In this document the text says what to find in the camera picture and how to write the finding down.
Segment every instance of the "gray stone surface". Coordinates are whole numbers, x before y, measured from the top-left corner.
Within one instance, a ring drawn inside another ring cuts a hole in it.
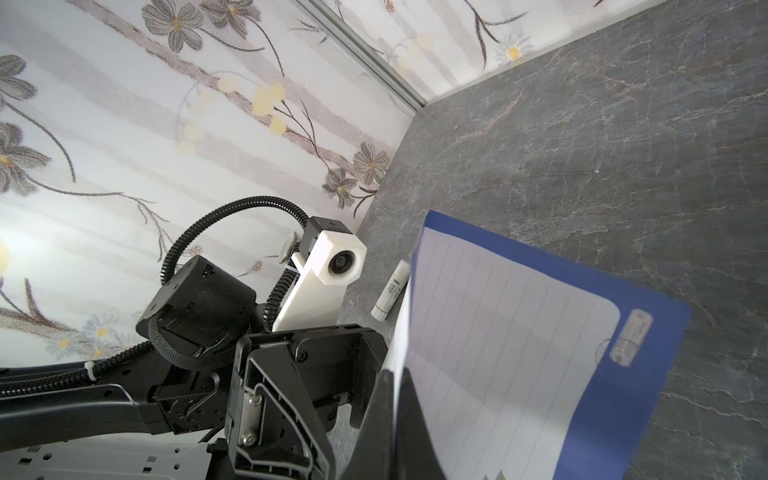
[[[768,478],[768,2],[669,1],[420,112],[343,322],[389,337],[429,209],[691,305],[626,478]]]

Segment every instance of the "robotic arm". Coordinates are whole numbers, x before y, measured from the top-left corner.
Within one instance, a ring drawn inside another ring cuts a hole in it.
[[[303,227],[295,272],[283,275],[298,280],[273,323],[264,321],[269,300],[257,303],[251,288],[198,256],[164,278],[137,324],[149,342],[85,366],[0,371],[0,452],[103,433],[223,427],[225,439],[208,448],[215,478],[330,480],[326,433],[350,403],[349,423],[361,432],[340,478],[444,478],[407,370],[394,412],[383,338],[336,326],[366,247],[337,220],[313,217]],[[173,269],[176,260],[166,263]],[[275,291],[270,298],[274,307]]]

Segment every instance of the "white glue stick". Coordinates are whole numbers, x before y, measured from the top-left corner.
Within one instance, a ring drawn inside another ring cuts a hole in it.
[[[395,271],[392,272],[389,281],[386,283],[384,291],[376,301],[376,305],[374,305],[373,310],[371,310],[373,318],[380,322],[386,320],[386,315],[392,309],[392,305],[395,304],[397,297],[400,296],[400,292],[402,292],[402,289],[406,288],[406,283],[408,283],[408,277],[410,275],[410,263],[405,260],[400,260]]]

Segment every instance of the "notebook page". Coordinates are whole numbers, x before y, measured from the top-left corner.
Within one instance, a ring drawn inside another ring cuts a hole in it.
[[[619,309],[429,228],[418,255],[407,364],[445,475],[553,478]]]

